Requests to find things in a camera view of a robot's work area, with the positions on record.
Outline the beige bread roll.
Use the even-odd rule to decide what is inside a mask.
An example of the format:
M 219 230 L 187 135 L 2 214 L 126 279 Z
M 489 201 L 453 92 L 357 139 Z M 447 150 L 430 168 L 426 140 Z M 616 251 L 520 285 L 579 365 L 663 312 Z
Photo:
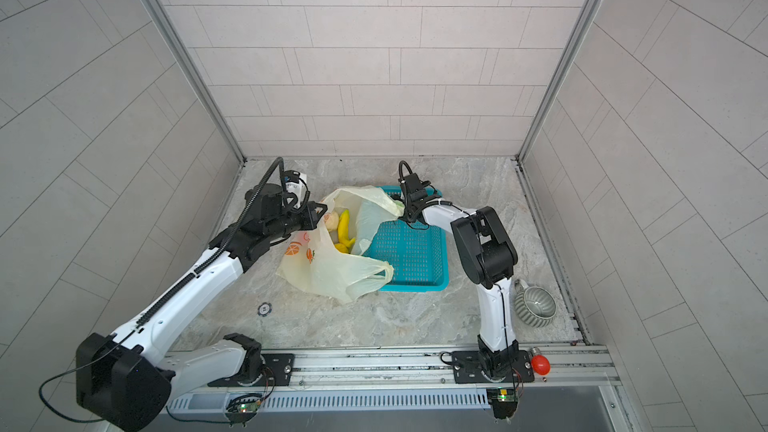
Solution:
M 336 231 L 339 227 L 340 216 L 337 212 L 332 211 L 324 215 L 323 221 L 329 232 Z

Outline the yellow banana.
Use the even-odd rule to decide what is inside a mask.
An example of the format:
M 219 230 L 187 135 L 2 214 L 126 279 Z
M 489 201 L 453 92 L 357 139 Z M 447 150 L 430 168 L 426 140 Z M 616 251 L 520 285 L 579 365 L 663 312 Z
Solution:
M 356 239 L 350 236 L 349 227 L 351 216 L 347 209 L 344 209 L 341 213 L 338 214 L 340 216 L 340 222 L 339 227 L 336 230 L 337 240 L 335 242 L 335 248 L 341 253 L 349 254 L 356 242 Z

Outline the cream printed plastic bag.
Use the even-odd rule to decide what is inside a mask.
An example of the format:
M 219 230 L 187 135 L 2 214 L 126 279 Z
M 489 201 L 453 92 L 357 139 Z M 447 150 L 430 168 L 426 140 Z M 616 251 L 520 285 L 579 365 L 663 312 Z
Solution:
M 394 267 L 363 253 L 382 224 L 403 215 L 404 205 L 374 186 L 342 187 L 322 203 L 328 206 L 326 216 L 349 212 L 348 232 L 355 243 L 346 253 L 338 250 L 339 240 L 327 228 L 327 218 L 322 218 L 316 229 L 293 235 L 277 275 L 302 292 L 331 297 L 340 303 L 350 303 L 387 285 L 394 276 Z

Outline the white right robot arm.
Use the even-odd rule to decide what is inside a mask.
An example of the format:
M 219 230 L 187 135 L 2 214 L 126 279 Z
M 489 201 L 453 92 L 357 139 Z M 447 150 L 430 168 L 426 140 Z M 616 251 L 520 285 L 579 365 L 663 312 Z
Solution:
M 404 204 L 400 219 L 451 234 L 463 271 L 477 287 L 481 370 L 493 381 L 525 381 L 527 376 L 518 366 L 526 358 L 513 329 L 511 307 L 518 254 L 497 212 L 491 207 L 466 209 L 444 199 L 406 161 L 399 163 L 398 174 Z

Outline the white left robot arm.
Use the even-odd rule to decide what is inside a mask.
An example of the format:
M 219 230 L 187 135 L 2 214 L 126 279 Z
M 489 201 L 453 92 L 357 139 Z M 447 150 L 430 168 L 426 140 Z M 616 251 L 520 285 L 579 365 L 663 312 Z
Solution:
M 77 348 L 75 400 L 124 431 L 151 423 L 169 401 L 218 380 L 251 385 L 264 379 L 258 341 L 231 333 L 212 346 L 170 355 L 191 321 L 271 247 L 318 226 L 327 207 L 303 183 L 262 184 L 246 194 L 237 221 L 220 232 L 163 295 L 107 336 Z

